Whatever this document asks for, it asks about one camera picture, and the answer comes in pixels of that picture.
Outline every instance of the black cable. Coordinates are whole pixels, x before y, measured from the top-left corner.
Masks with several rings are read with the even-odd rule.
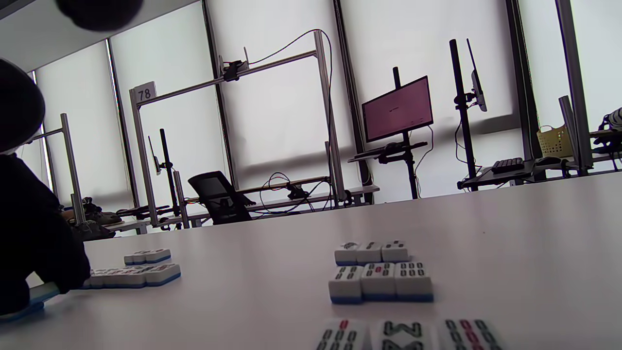
[[[321,185],[323,182],[325,181],[320,181],[318,182],[317,185],[315,185],[315,187],[313,187],[313,189],[298,203],[296,203],[296,205],[290,209],[284,210],[284,211],[278,211],[278,212],[272,212],[269,209],[266,208],[266,205],[264,204],[264,201],[261,199],[261,192],[259,192],[259,200],[261,201],[261,204],[264,206],[263,209],[260,210],[265,210],[266,213],[260,212],[258,210],[254,210],[253,212],[258,213],[258,214],[287,214],[289,212],[292,212],[294,209],[298,208],[302,203],[304,203],[305,201],[308,201],[308,198],[311,196],[311,193],[313,193],[313,191],[315,191],[315,189]]]
[[[258,60],[258,61],[255,61],[255,62],[249,62],[248,64],[249,64],[249,65],[251,65],[251,64],[258,64],[258,63],[260,63],[260,62],[262,62],[262,61],[265,61],[265,60],[269,59],[270,57],[272,57],[272,56],[274,56],[274,55],[278,54],[279,52],[281,52],[281,51],[285,50],[286,48],[290,47],[290,46],[291,46],[294,42],[297,42],[297,41],[298,41],[300,38],[302,38],[303,36],[305,36],[305,35],[307,35],[307,34],[309,34],[309,33],[313,32],[313,31],[317,31],[317,30],[321,30],[321,29],[311,29],[311,30],[309,30],[309,31],[306,31],[306,32],[304,32],[303,34],[301,34],[300,36],[298,36],[296,39],[292,40],[289,44],[287,44],[287,45],[283,46],[283,47],[282,47],[281,49],[279,49],[277,52],[275,52],[275,53],[273,53],[273,54],[270,54],[270,55],[268,55],[268,56],[265,56],[265,57],[264,57],[264,58],[262,58],[261,60]]]
[[[306,32],[304,32],[303,34],[299,35],[296,39],[294,39],[294,40],[292,40],[291,42],[289,42],[289,44],[287,44],[287,45],[283,46],[281,49],[279,49],[279,50],[278,50],[278,51],[276,51],[275,53],[270,54],[270,55],[268,55],[268,56],[266,56],[266,57],[262,58],[261,60],[257,60],[257,61],[254,61],[254,62],[250,62],[250,63],[249,63],[249,65],[251,65],[251,64],[257,64],[257,63],[260,63],[260,62],[262,62],[262,61],[264,61],[264,60],[267,60],[268,58],[270,58],[270,57],[272,57],[272,56],[274,56],[274,55],[278,54],[279,52],[281,52],[281,51],[285,50],[286,48],[288,48],[289,46],[291,46],[294,42],[298,41],[298,40],[299,40],[300,38],[302,38],[303,36],[305,36],[305,35],[307,35],[307,34],[309,34],[309,33],[311,33],[311,32],[314,32],[314,31],[320,31],[322,34],[324,34],[324,36],[326,37],[326,40],[328,41],[328,51],[329,51],[329,57],[330,57],[330,74],[329,74],[329,76],[328,76],[328,105],[331,105],[331,103],[332,103],[332,94],[331,94],[331,90],[332,90],[332,85],[333,85],[333,44],[331,43],[331,41],[330,41],[330,37],[328,36],[328,34],[327,34],[325,31],[321,30],[321,29],[311,29],[311,30],[309,30],[309,31],[306,31]],[[332,146],[332,144],[333,144],[333,143],[332,143],[332,136],[331,136],[331,135],[332,135],[332,129],[331,129],[331,127],[332,127],[332,125],[329,123],[329,124],[328,124],[328,144]]]
[[[432,143],[432,147],[430,147],[430,149],[428,149],[428,150],[424,153],[423,157],[421,157],[421,159],[419,160],[419,163],[418,163],[418,164],[417,164],[417,166],[415,167],[415,173],[414,173],[414,175],[415,175],[415,182],[416,182],[416,184],[415,184],[415,185],[417,186],[417,197],[419,197],[419,198],[421,198],[421,186],[420,186],[420,184],[419,184],[419,178],[417,177],[417,169],[419,169],[419,166],[421,165],[421,162],[423,162],[423,161],[424,161],[425,156],[427,156],[427,154],[428,154],[428,153],[430,153],[430,152],[432,152],[432,150],[434,149],[434,130],[433,130],[433,129],[432,129],[432,127],[431,127],[431,126],[429,126],[429,125],[428,125],[428,128],[430,129],[430,132],[432,133],[432,142],[431,142],[431,143]]]
[[[456,132],[453,133],[453,139],[456,141],[456,159],[459,160],[462,163],[468,164],[467,162],[465,162],[464,160],[462,160],[462,159],[460,159],[458,157],[458,146],[460,146],[462,149],[466,149],[466,148],[464,148],[464,146],[462,146],[460,143],[458,143],[458,131],[460,131],[460,127],[461,126],[462,126],[462,120],[458,124],[458,128],[456,128]]]
[[[307,204],[309,205],[309,208],[311,208],[311,212],[315,212],[315,209],[313,208],[313,205],[311,205],[311,202],[309,202],[308,197],[305,198],[307,200]]]
[[[324,203],[324,206],[322,207],[322,211],[324,211],[324,209],[326,209],[326,205],[331,201],[331,197],[333,195],[333,186],[331,186],[330,184],[328,184],[328,199],[326,200],[326,203]]]
[[[611,158],[611,161],[613,162],[613,169],[616,172],[618,172],[618,165],[616,164],[616,159],[613,157],[613,152],[609,154],[609,157]]]

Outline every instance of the pink screen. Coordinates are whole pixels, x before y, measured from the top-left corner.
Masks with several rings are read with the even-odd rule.
[[[432,121],[427,77],[363,105],[367,139],[375,140]]]

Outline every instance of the person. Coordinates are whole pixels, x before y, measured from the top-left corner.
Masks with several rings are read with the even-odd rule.
[[[58,199],[15,153],[44,115],[30,77],[0,59],[0,315],[28,307],[26,278],[33,272],[63,294],[90,277],[84,244],[61,216]]]

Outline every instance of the aluminum frame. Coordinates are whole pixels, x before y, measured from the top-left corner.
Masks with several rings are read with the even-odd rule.
[[[84,213],[84,207],[82,206],[82,193],[80,193],[80,183],[78,182],[78,171],[76,170],[76,159],[73,156],[73,146],[72,146],[72,137],[69,132],[69,121],[67,119],[67,114],[62,113],[60,115],[60,129],[48,131],[41,135],[37,135],[33,138],[30,138],[26,143],[31,143],[35,140],[39,140],[41,138],[47,138],[52,135],[56,135],[59,133],[63,133],[63,138],[65,139],[65,149],[67,150],[67,161],[69,162],[69,175],[72,178],[72,188],[73,193],[71,194],[72,198],[72,206],[73,213],[76,218],[76,223],[83,224],[86,222],[86,217]]]
[[[288,64],[291,62],[295,62],[297,60],[305,59],[307,57],[314,56],[318,60],[318,68],[320,74],[320,84],[322,86],[322,95],[324,100],[324,109],[326,113],[326,121],[327,121],[327,130],[328,130],[328,140],[330,143],[329,153],[330,153],[330,161],[328,162],[329,173],[332,175],[331,180],[333,185],[335,186],[335,196],[339,201],[344,201],[346,199],[346,193],[343,186],[343,173],[341,171],[341,157],[339,155],[339,146],[337,142],[337,131],[335,129],[335,119],[333,117],[333,107],[330,96],[330,86],[328,81],[328,71],[326,68],[326,56],[324,53],[324,44],[322,40],[322,32],[320,30],[316,30],[313,32],[313,36],[315,39],[315,50],[304,52],[302,54],[298,54],[295,56],[291,56],[286,59],[277,60],[265,65],[261,65],[256,68],[247,69],[245,71],[239,72],[238,77],[243,77],[245,75],[249,75],[252,73],[261,72],[266,69],[278,67],[280,65]],[[146,100],[143,102],[136,101],[136,94],[134,93],[134,89],[130,89],[129,96],[132,103],[132,114],[134,115],[134,127],[136,129],[136,138],[138,140],[138,150],[139,156],[141,159],[141,169],[142,176],[145,183],[145,190],[147,192],[147,205],[149,207],[149,217],[151,218],[151,225],[154,227],[160,226],[158,223],[157,212],[156,212],[156,201],[153,192],[153,183],[151,181],[151,175],[149,172],[149,160],[147,156],[147,149],[145,146],[145,138],[144,132],[142,129],[141,122],[141,112],[140,108],[142,106],[150,105],[151,103],[155,103],[158,101],[166,100],[168,98],[172,98],[175,96],[183,95],[184,93],[192,92],[201,88],[210,87],[212,85],[224,83],[225,80],[223,77],[218,77],[216,79],[210,80],[209,82],[200,83],[191,87],[183,88],[181,90],[177,90],[174,92],[166,93],[165,95],[151,98],[150,100]]]

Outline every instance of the desk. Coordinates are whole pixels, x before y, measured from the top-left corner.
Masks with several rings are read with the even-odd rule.
[[[509,349],[618,349],[622,234],[607,174],[87,242],[94,268],[166,247],[181,279],[141,290],[72,291],[0,328],[0,348],[310,349],[322,320],[492,321]],[[437,302],[335,306],[333,249],[403,239],[430,267]]]
[[[364,202],[363,195],[366,193],[378,192],[380,191],[380,187],[375,186],[375,185],[370,185],[370,186],[351,188],[351,189],[348,189],[348,191],[350,191],[350,193],[352,194],[353,205],[362,206]],[[311,195],[308,198],[309,201],[308,202],[304,201],[303,204],[326,202],[328,198],[329,198],[329,193],[320,193],[316,195]],[[246,209],[250,212],[257,211],[257,210],[265,210],[265,209],[270,210],[270,209],[276,209],[276,208],[295,206],[300,202],[301,202],[301,199],[294,199],[294,200],[289,199],[289,198],[276,199],[274,201],[264,201],[264,204],[261,204],[261,203],[253,204],[252,206],[247,206]],[[205,219],[209,219],[209,218],[210,218],[210,213],[208,213],[207,210],[201,213],[188,215],[188,220],[190,221],[190,225],[192,227],[201,227],[202,225],[201,221]],[[171,217],[169,219],[169,222],[178,222],[179,220],[180,218],[178,217]]]
[[[140,231],[140,234],[146,234],[147,226],[149,226],[150,224],[151,223],[149,222],[149,219],[123,220],[123,222],[120,222],[118,224],[109,225],[105,227],[108,230],[110,230],[110,232],[123,232],[123,231],[129,231],[129,230],[138,230]]]

